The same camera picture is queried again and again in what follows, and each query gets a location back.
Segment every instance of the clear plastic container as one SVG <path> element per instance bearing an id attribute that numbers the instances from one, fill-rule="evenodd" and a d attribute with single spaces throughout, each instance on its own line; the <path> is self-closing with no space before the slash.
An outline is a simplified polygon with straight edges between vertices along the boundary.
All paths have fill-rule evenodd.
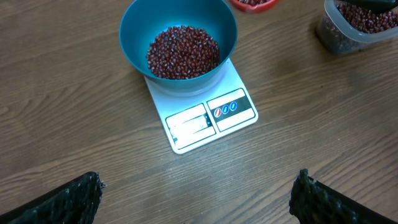
<path id="1" fill-rule="evenodd" d="M 364 47 L 398 36 L 398 27 L 365 34 L 352 27 L 337 10 L 336 5 L 341 1 L 325 0 L 325 15 L 317 26 L 317 34 L 322 44 L 334 54 L 347 54 Z"/>

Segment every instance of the wooden table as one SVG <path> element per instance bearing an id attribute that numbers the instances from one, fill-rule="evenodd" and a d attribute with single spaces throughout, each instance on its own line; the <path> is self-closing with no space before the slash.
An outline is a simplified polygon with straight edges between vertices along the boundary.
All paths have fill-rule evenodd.
<path id="1" fill-rule="evenodd" d="M 314 35 L 322 1 L 234 9 L 232 60 L 259 121 L 174 154 L 124 57 L 131 0 L 0 2 L 0 213 L 89 171 L 95 223 L 298 223 L 301 168 L 398 221 L 398 40 L 344 57 Z"/>

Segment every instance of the white digital scale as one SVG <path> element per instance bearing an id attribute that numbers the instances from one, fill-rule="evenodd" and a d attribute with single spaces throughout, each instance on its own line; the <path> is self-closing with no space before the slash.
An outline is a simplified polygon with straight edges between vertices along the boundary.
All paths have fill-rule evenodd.
<path id="1" fill-rule="evenodd" d="M 183 154 L 255 123 L 258 112 L 228 59 L 194 90 L 169 90 L 146 78 L 173 151 Z"/>

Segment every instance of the scale control panel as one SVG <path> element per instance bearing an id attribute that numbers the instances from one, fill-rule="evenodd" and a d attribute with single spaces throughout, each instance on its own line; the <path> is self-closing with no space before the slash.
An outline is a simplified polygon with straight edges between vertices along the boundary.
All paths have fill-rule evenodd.
<path id="1" fill-rule="evenodd" d="M 239 88 L 169 116 L 165 121 L 175 147 L 181 150 L 206 139 L 220 138 L 255 117 L 248 96 Z"/>

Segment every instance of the blue bowl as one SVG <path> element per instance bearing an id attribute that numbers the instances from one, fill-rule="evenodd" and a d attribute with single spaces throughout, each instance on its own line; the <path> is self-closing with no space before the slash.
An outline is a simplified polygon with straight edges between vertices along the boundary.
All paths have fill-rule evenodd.
<path id="1" fill-rule="evenodd" d="M 158 78 L 148 69 L 150 43 L 172 26 L 203 28 L 220 47 L 220 65 L 188 80 Z M 124 54 L 134 67 L 158 85 L 171 89 L 191 89 L 210 80 L 231 56 L 238 39 L 235 16 L 223 0 L 135 0 L 124 13 L 119 30 Z"/>

